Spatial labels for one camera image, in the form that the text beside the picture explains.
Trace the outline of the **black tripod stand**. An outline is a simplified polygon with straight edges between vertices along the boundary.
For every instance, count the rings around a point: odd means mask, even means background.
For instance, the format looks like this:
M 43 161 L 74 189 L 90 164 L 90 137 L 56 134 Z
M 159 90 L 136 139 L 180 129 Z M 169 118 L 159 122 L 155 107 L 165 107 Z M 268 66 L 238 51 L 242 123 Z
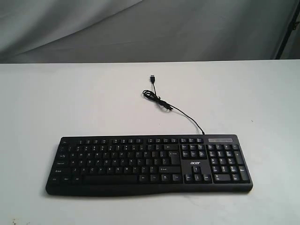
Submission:
M 300 1 L 298 0 L 296 8 L 293 11 L 293 15 L 292 15 L 291 19 L 289 20 L 288 26 L 285 30 L 285 35 L 282 38 L 282 40 L 280 42 L 280 46 L 276 52 L 276 55 L 274 58 L 275 60 L 281 59 L 292 32 L 297 29 L 297 26 L 300 23 L 299 21 L 297 21 L 299 14 L 300 14 Z

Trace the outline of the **black acer keyboard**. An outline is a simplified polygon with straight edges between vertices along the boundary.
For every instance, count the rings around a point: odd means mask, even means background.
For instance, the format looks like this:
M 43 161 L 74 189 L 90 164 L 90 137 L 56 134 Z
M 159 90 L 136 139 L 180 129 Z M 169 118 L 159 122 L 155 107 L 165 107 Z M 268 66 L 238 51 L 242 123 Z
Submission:
M 50 195 L 131 196 L 249 192 L 236 135 L 63 137 L 46 184 Z

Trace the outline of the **grey backdrop cloth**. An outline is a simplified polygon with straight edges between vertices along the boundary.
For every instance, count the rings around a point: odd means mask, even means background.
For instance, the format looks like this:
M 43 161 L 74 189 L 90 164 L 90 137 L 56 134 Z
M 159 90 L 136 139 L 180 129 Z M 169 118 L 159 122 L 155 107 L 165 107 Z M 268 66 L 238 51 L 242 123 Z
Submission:
M 1 63 L 274 59 L 296 0 L 3 0 Z

